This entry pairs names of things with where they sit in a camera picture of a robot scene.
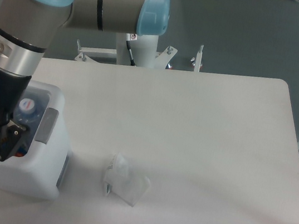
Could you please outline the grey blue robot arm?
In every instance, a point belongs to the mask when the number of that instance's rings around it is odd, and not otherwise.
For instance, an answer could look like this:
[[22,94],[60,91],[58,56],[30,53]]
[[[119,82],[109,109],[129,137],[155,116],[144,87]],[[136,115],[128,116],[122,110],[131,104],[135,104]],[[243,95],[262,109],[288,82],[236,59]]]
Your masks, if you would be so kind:
[[170,0],[3,0],[0,6],[0,161],[13,156],[30,134],[14,118],[27,88],[60,27],[159,36]]

